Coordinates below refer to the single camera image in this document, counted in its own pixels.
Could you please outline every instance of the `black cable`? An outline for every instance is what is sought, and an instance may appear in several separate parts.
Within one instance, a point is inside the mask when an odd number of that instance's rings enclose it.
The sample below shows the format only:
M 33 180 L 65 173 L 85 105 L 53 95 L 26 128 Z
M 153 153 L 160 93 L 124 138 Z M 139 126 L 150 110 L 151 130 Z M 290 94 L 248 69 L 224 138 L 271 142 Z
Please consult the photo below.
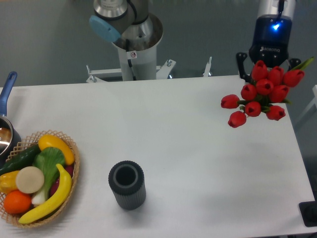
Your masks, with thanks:
M 279 0 L 278 1 L 278 8 L 277 8 L 278 15 L 277 15 L 276 21 L 278 21 L 281 18 L 281 16 L 282 16 L 282 13 L 283 13 L 283 10 L 284 10 L 284 3 L 285 3 L 285 0 Z
M 125 51 L 126 52 L 129 52 L 129 46 L 130 46 L 130 41 L 127 39 L 126 42 L 125 42 Z M 133 67 L 132 67 L 132 62 L 131 62 L 131 59 L 128 59 L 128 65 L 131 69 L 131 72 L 132 72 L 132 78 L 133 78 L 133 81 L 136 81 L 137 78 L 134 74 L 134 70 L 133 70 Z
M 131 2 L 131 0 L 127 0 L 128 4 L 131 6 L 133 12 L 134 12 L 134 19 L 137 19 L 138 13 L 135 5 Z

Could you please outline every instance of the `wicker basket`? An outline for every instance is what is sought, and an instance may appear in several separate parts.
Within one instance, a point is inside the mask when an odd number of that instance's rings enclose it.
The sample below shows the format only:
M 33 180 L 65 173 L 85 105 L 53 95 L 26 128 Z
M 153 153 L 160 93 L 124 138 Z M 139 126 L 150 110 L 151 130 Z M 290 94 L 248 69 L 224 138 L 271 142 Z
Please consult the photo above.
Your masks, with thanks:
M 8 214 L 4 208 L 3 208 L 3 201 L 5 198 L 5 194 L 4 193 L 0 193 L 0 216 L 1 218 L 3 218 L 4 220 L 6 220 L 7 223 L 10 223 L 16 227 L 20 227 L 20 228 L 35 228 L 35 227 L 39 227 L 42 225 L 45 225 L 47 223 L 49 223 L 50 221 L 52 221 L 53 219 L 55 219 L 65 208 L 65 206 L 68 204 L 75 186 L 77 184 L 77 179 L 78 179 L 78 173 L 79 173 L 79 166 L 80 166 L 80 161 L 79 161 L 79 152 L 78 152 L 78 148 L 76 146 L 76 143 L 66 134 L 62 133 L 62 132 L 57 132 L 57 131 L 39 131 L 37 133 L 33 133 L 31 136 L 27 136 L 25 139 L 22 140 L 22 142 L 19 142 L 17 144 L 16 147 L 14 147 L 13 151 L 11 151 L 10 155 L 8 156 L 7 160 L 10 160 L 14 155 L 18 154 L 19 152 L 21 152 L 22 150 L 36 144 L 39 140 L 39 138 L 42 135 L 45 134 L 51 134 L 51 135 L 55 135 L 58 136 L 59 138 L 61 138 L 72 150 L 72 152 L 74 153 L 74 157 L 75 157 L 75 165 L 74 165 L 74 175 L 72 178 L 72 187 L 70 190 L 70 193 L 67 197 L 67 199 L 65 200 L 65 202 L 56 210 L 56 212 L 54 214 L 52 214 L 50 217 L 45 218 L 45 219 L 41 219 L 38 221 L 35 221 L 33 223 L 27 224 L 27 225 L 22 225 L 18 222 L 18 220 L 20 219 L 21 215 L 11 215 Z

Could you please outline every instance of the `toy orange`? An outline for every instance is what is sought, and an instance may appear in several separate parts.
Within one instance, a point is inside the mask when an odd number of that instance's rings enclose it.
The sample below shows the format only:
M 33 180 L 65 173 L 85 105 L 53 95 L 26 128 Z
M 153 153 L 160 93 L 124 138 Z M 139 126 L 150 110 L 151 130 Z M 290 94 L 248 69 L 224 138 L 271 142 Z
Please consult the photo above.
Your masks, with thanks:
M 15 190 L 7 194 L 3 201 L 3 207 L 9 214 L 19 214 L 29 210 L 31 206 L 31 196 Z

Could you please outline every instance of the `tulip bouquet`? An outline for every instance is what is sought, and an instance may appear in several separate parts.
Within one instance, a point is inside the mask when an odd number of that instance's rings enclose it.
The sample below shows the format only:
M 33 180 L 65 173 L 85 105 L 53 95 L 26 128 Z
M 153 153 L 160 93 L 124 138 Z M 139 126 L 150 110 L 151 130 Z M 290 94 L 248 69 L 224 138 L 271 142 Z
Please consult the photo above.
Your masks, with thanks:
M 283 118 L 285 110 L 273 103 L 290 103 L 286 99 L 290 88 L 296 87 L 303 79 L 303 69 L 313 60 L 310 58 L 286 73 L 278 66 L 269 70 L 262 60 L 258 61 L 251 72 L 251 83 L 244 85 L 241 90 L 243 100 L 234 94 L 221 100 L 222 108 L 234 109 L 240 106 L 240 111 L 231 114 L 229 126 L 237 128 L 246 123 L 247 116 L 257 117 L 261 113 L 265 113 L 270 120 Z

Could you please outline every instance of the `pot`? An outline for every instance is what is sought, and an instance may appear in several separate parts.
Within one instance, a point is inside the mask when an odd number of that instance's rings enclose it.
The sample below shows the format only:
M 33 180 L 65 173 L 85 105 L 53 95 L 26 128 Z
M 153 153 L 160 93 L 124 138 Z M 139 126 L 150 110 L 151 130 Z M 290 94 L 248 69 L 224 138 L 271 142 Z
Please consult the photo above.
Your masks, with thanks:
M 11 72 L 0 94 L 0 168 L 4 165 L 13 148 L 21 141 L 20 135 L 6 118 L 7 101 L 16 78 L 17 73 Z

